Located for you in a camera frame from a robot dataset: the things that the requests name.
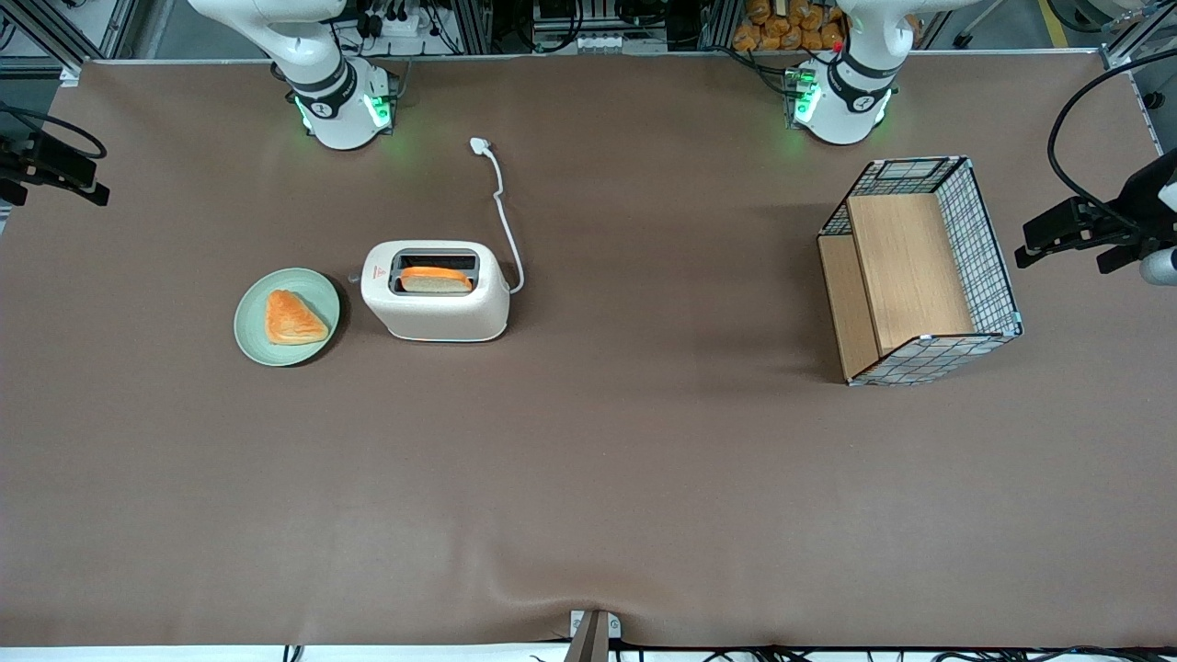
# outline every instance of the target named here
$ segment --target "wooden panel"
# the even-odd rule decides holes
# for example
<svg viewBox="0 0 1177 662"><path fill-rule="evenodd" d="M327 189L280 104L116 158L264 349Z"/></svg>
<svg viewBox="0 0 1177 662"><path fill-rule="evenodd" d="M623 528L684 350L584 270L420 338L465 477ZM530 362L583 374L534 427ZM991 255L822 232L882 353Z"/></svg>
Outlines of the wooden panel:
<svg viewBox="0 0 1177 662"><path fill-rule="evenodd" d="M916 336L973 332L936 196L847 200L880 355Z"/></svg>
<svg viewBox="0 0 1177 662"><path fill-rule="evenodd" d="M858 265L858 250L850 234L818 237L817 247L822 253L822 271L825 272L825 289L830 294L842 373L850 380L879 359L863 286L863 270Z"/></svg>

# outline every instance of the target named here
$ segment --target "bread slice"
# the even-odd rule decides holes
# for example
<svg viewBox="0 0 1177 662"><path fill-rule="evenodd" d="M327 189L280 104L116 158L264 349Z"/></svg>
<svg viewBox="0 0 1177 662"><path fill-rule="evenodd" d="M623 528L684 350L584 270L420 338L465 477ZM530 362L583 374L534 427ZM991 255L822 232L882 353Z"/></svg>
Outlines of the bread slice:
<svg viewBox="0 0 1177 662"><path fill-rule="evenodd" d="M400 272L400 286L406 292L431 294L466 293L474 290L474 284L465 273L440 266L411 266Z"/></svg>
<svg viewBox="0 0 1177 662"><path fill-rule="evenodd" d="M274 290L266 297L266 337L275 345L307 345L326 340L327 325L298 294Z"/></svg>

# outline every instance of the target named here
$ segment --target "green plate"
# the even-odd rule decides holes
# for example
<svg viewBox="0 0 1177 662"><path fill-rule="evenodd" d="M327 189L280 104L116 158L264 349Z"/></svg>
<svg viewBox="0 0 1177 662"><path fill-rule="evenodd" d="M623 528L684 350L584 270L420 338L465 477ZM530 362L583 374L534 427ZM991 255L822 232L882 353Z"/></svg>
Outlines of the green plate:
<svg viewBox="0 0 1177 662"><path fill-rule="evenodd" d="M307 345L275 345L266 338L266 298L274 290L290 290L327 325L327 339ZM310 269L282 269L253 284L237 304L233 336L245 356L261 365L294 365L319 353L339 324L339 293L325 276Z"/></svg>

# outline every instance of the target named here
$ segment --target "white toaster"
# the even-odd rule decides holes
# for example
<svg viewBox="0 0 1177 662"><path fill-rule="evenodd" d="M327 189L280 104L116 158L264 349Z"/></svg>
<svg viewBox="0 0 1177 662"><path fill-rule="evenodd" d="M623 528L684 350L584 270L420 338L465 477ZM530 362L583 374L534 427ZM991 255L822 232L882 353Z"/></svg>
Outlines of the white toaster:
<svg viewBox="0 0 1177 662"><path fill-rule="evenodd" d="M406 292L400 272L411 266L461 271L474 289L460 293ZM364 303L405 340L481 343L507 327L511 293L494 253L473 241L399 240L379 244L364 262Z"/></svg>

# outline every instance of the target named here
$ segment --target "power plug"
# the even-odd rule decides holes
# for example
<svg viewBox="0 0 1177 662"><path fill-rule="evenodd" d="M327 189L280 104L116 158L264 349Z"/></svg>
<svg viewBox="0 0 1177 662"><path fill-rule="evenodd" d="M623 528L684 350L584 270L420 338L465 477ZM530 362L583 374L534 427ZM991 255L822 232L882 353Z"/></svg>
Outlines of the power plug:
<svg viewBox="0 0 1177 662"><path fill-rule="evenodd" d="M491 141L477 135L470 139L470 150L479 157L485 157L491 151Z"/></svg>

